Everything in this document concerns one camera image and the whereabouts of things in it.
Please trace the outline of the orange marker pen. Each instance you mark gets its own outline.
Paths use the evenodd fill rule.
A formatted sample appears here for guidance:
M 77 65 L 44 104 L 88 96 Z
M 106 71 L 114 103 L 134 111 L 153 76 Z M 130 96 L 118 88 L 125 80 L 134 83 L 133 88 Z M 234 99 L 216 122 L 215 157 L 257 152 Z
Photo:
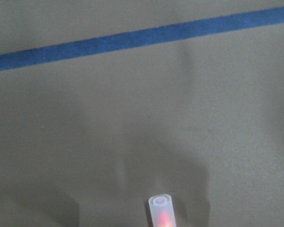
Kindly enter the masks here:
M 159 194 L 148 200 L 152 225 L 154 227 L 176 227 L 172 198 L 168 194 Z

